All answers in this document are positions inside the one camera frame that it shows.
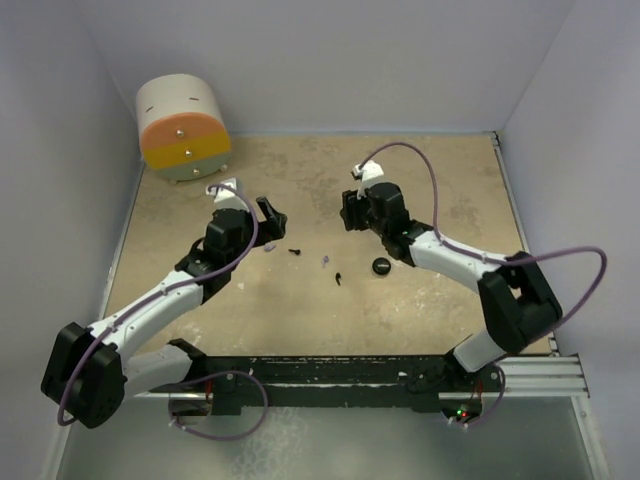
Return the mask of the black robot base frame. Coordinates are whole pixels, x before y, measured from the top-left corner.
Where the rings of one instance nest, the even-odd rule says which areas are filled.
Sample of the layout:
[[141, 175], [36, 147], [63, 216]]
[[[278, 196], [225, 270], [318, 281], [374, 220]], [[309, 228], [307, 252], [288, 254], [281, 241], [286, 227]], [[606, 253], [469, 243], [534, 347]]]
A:
[[183, 339], [170, 346], [186, 354], [186, 377], [162, 392], [215, 416], [238, 415], [246, 407], [409, 409], [445, 413], [462, 420], [484, 411], [492, 393], [502, 396], [504, 373], [489, 364], [466, 373], [450, 355], [209, 356]]

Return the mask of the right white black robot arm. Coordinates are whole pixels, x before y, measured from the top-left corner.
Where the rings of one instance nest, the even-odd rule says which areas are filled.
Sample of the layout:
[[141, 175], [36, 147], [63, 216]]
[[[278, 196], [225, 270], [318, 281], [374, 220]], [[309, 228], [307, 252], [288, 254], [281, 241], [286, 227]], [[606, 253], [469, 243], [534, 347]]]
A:
[[486, 256], [464, 244], [446, 246], [434, 226], [410, 217], [394, 183], [347, 190], [341, 198], [347, 231], [370, 230], [393, 259], [440, 273], [479, 296], [484, 327], [444, 355], [441, 380], [452, 389], [469, 390], [484, 367], [520, 353], [559, 323], [559, 301], [528, 253]]

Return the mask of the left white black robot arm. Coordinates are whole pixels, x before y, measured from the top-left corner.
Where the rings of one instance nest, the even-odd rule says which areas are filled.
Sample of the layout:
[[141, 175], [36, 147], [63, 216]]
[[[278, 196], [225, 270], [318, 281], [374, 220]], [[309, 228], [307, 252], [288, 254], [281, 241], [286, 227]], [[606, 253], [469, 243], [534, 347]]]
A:
[[41, 382], [57, 406], [57, 422], [87, 428], [105, 423], [126, 395], [174, 383], [184, 392], [202, 387], [204, 365], [170, 345], [150, 359], [138, 349], [160, 330], [224, 288], [255, 247], [281, 240], [288, 218], [265, 197], [217, 202], [203, 237], [153, 289], [89, 326], [71, 322], [57, 334]]

